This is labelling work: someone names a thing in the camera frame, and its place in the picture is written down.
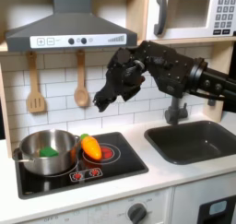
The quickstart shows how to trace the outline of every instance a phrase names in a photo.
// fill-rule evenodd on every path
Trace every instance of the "countertop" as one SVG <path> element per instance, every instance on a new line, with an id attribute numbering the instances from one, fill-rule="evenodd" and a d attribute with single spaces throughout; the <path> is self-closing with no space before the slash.
<path id="1" fill-rule="evenodd" d="M 204 115 L 198 114 L 186 122 L 200 120 L 208 119 Z M 236 114 L 224 113 L 220 124 L 236 135 Z M 112 201 L 129 195 L 136 195 L 236 171 L 236 155 L 184 166 L 169 163 L 144 138 L 144 132 L 149 128 L 165 125 L 167 124 L 164 121 L 156 121 L 155 123 L 134 124 L 89 132 L 91 135 L 113 131 L 121 132 L 148 166 L 148 173 L 29 200 L 18 198 L 15 163 L 7 157 L 6 141 L 1 141 L 0 223 L 24 222 L 72 209 Z"/>

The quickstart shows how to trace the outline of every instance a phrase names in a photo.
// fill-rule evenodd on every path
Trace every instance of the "toy carrot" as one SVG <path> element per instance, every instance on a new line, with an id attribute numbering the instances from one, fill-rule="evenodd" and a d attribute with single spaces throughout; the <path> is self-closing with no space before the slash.
<path id="1" fill-rule="evenodd" d="M 100 160 L 102 154 L 99 142 L 88 134 L 83 134 L 80 138 L 81 146 L 85 153 L 95 160 Z"/>

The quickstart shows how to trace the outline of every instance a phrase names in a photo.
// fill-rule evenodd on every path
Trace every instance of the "black stovetop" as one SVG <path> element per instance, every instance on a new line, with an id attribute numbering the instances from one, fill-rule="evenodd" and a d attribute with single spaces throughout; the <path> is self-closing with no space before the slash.
<path id="1" fill-rule="evenodd" d="M 43 177 L 27 171 L 23 163 L 16 163 L 19 198 L 53 194 L 148 172 L 122 134 L 94 137 L 100 143 L 103 159 L 93 160 L 80 149 L 77 164 L 63 174 Z"/>

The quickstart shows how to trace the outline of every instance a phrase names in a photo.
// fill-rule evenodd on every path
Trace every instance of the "sink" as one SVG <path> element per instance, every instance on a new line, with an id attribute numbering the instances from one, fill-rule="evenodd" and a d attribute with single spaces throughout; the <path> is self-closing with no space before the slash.
<path id="1" fill-rule="evenodd" d="M 209 121 L 149 129 L 147 141 L 174 164 L 190 164 L 236 154 L 236 136 Z"/>

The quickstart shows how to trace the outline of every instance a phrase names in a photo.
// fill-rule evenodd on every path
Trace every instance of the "wooden spoon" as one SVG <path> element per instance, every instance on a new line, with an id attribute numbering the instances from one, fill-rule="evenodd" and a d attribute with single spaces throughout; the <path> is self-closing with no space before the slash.
<path id="1" fill-rule="evenodd" d="M 89 103 L 89 94 L 85 88 L 85 53 L 77 52 L 77 89 L 75 91 L 77 106 L 85 107 Z"/>
<path id="2" fill-rule="evenodd" d="M 39 92 L 38 78 L 36 70 L 36 53 L 27 53 L 29 62 L 29 77 L 31 84 L 31 93 L 27 99 L 27 107 L 29 112 L 42 112 L 45 108 L 45 100 Z"/>

